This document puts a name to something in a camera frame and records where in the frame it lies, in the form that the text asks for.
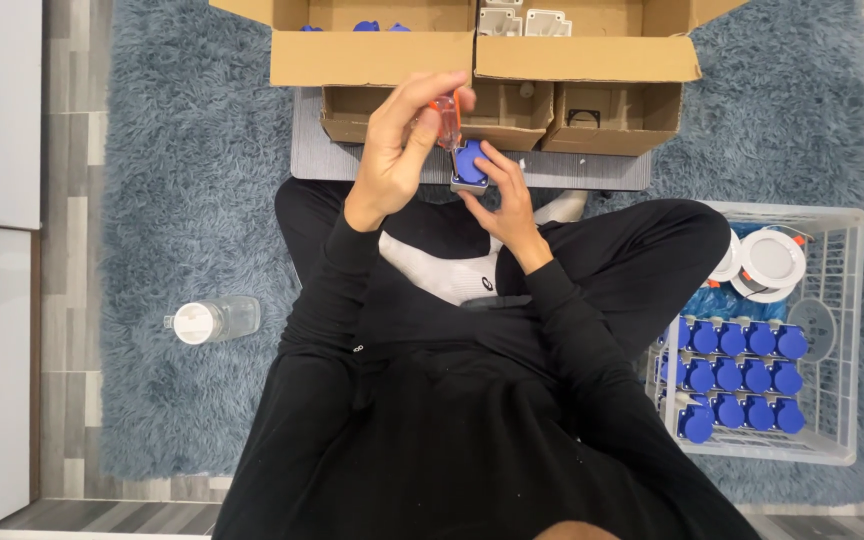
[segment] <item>wrist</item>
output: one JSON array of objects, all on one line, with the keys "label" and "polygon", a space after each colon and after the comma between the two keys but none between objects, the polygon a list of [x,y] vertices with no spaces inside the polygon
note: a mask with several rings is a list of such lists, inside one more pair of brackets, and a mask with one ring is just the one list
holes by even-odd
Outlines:
[{"label": "wrist", "polygon": [[546,264],[555,259],[549,243],[539,234],[538,230],[527,241],[516,243],[514,247],[508,247],[526,276],[546,266]]},{"label": "wrist", "polygon": [[348,226],[359,233],[370,233],[377,230],[386,217],[384,213],[366,203],[355,187],[345,197],[342,215]]}]

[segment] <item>white sock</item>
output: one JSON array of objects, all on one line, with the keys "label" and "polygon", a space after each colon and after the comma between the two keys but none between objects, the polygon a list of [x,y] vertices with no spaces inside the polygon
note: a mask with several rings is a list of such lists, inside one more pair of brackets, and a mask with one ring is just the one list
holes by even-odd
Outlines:
[{"label": "white sock", "polygon": [[488,244],[485,256],[438,258],[392,238],[383,230],[378,240],[378,251],[414,286],[460,306],[466,300],[498,296],[496,261],[502,243],[490,237]]},{"label": "white sock", "polygon": [[546,225],[550,221],[568,223],[578,221],[582,211],[586,209],[589,191],[582,189],[567,189],[552,202],[534,212],[535,225]]}]

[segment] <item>black long-sleeve shirt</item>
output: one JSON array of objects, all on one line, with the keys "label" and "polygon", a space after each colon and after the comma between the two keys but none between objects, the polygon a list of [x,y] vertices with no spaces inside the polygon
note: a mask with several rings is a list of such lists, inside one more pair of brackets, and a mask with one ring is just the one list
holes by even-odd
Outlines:
[{"label": "black long-sleeve shirt", "polygon": [[365,373],[353,338],[378,237],[339,218],[282,332],[213,538],[531,539],[566,520],[622,539],[759,538],[668,435],[556,260],[526,280],[557,388],[474,346],[419,348]]}]

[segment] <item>white plastic crate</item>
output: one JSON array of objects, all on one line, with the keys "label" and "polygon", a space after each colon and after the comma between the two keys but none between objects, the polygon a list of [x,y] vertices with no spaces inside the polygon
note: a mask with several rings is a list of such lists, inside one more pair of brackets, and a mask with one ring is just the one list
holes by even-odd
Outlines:
[{"label": "white plastic crate", "polygon": [[[803,386],[798,404],[805,427],[795,434],[714,427],[701,444],[676,435],[676,407],[664,410],[663,422],[678,445],[690,454],[851,465],[856,461],[858,411],[858,347],[864,268],[864,211],[857,208],[793,206],[751,202],[710,202],[729,223],[785,225],[810,235],[802,247],[806,270],[786,299],[787,321],[802,326],[809,351],[798,360]],[[678,352],[678,318],[669,326],[661,348],[646,352],[652,358],[672,349]],[[674,352],[669,358],[674,359]],[[668,381],[676,380],[677,362],[669,362]],[[664,382],[647,377],[646,392],[656,406]],[[667,389],[675,403],[675,385]]]}]

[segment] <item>shaggy rug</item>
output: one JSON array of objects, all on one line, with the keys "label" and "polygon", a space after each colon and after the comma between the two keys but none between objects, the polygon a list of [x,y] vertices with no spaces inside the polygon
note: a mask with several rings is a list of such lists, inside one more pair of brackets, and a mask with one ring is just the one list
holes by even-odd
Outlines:
[{"label": "shaggy rug", "polygon": [[[119,0],[113,31],[102,468],[228,474],[298,293],[273,214],[291,90],[267,84],[268,29],[207,0]],[[693,40],[704,77],[687,86],[681,133],[654,152],[652,187],[593,197],[588,213],[656,197],[864,210],[861,1],[752,0]],[[258,333],[189,347],[162,327],[184,302],[225,294],[259,299]],[[854,465],[696,460],[737,503],[864,501],[864,304],[860,369]]]}]

